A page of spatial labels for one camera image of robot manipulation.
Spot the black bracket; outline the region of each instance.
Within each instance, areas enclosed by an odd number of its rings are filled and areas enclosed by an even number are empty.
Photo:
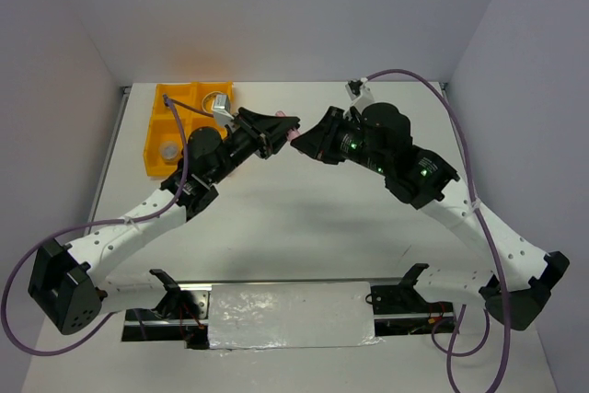
[[[536,319],[550,299],[552,288],[569,267],[569,259],[560,252],[549,253],[544,260],[548,266],[539,279],[530,279],[529,289],[509,293],[514,330],[525,330]],[[502,295],[497,277],[493,276],[479,293],[485,299],[485,307],[490,315],[504,324]]]
[[[366,296],[366,302],[373,307],[375,315],[401,315],[401,314],[440,314],[453,310],[451,303],[428,303],[413,286],[419,276],[429,266],[427,264],[415,264],[412,266],[398,284],[373,285],[370,295]]]
[[[98,315],[101,298],[87,275],[86,262],[78,263],[55,239],[37,251],[29,280],[29,295],[63,335],[77,333]]]
[[[200,315],[200,309],[194,302],[192,294],[187,290],[181,290],[178,283],[161,269],[152,269],[149,271],[154,275],[166,289],[166,294],[154,308],[154,312],[161,318],[170,318],[175,315],[179,309],[186,308],[196,318]]]
[[[363,85],[363,81],[362,80],[358,80],[358,79],[354,79],[354,80],[350,80],[348,82],[348,87],[350,88],[350,91],[356,96],[358,97],[360,95],[360,88]]]

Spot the black clamp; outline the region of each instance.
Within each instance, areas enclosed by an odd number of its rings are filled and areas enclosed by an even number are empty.
[[[298,119],[293,121],[292,117],[270,117],[245,108],[239,108],[234,122],[255,141],[260,158],[264,159],[276,154],[284,146],[288,130],[298,127]]]
[[[186,290],[181,290],[178,283],[176,283],[171,276],[161,269],[152,269],[149,271],[154,275],[166,289],[166,294],[162,300],[153,309],[154,313],[161,318],[170,318],[175,315],[180,309],[185,308],[189,313],[198,318],[200,309],[194,302],[192,294]]]

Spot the white wall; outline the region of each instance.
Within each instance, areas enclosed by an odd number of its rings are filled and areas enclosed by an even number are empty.
[[[64,0],[0,0],[2,216],[0,286],[18,258],[60,227],[87,219],[119,91]],[[9,299],[19,337],[34,345],[42,312]],[[2,391],[20,391],[29,358],[0,333]]]
[[[483,197],[571,267],[537,322],[560,391],[589,383],[587,0],[492,0],[450,82]]]
[[[120,84],[447,80],[490,0],[71,0]]]

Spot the cable tie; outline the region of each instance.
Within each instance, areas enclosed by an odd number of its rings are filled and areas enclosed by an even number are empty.
[[[473,215],[475,213],[475,211],[479,208],[480,208],[480,199],[479,199],[479,197],[477,197],[477,198],[475,198],[474,202],[470,202],[470,204],[468,205],[468,212],[467,212],[467,215],[465,216],[465,218]]]
[[[141,229],[139,228],[137,223],[135,223],[135,220],[133,220],[132,217],[130,217],[129,215],[123,215],[122,219],[123,219],[125,225],[131,225],[137,232],[139,232],[140,234],[143,234],[143,232],[141,231]]]

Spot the red wire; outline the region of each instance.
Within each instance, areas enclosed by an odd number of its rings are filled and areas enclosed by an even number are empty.
[[[445,313],[444,303],[438,303],[438,305],[440,305],[440,308],[442,308],[442,313],[438,317],[433,318],[433,323],[432,324],[435,324],[436,322],[441,321],[442,318],[444,317],[444,313]],[[429,320],[429,319],[432,319],[432,313],[433,313],[433,311],[432,311],[432,305],[431,304],[428,304],[428,307],[430,309],[430,316],[427,317],[428,320]]]
[[[194,315],[192,315],[192,312],[186,307],[186,304],[184,304],[184,308],[186,309],[188,314],[192,317],[192,319],[194,319],[194,321],[198,324],[199,329],[204,329],[204,325],[201,324],[201,322],[198,320],[198,318],[196,318]]]

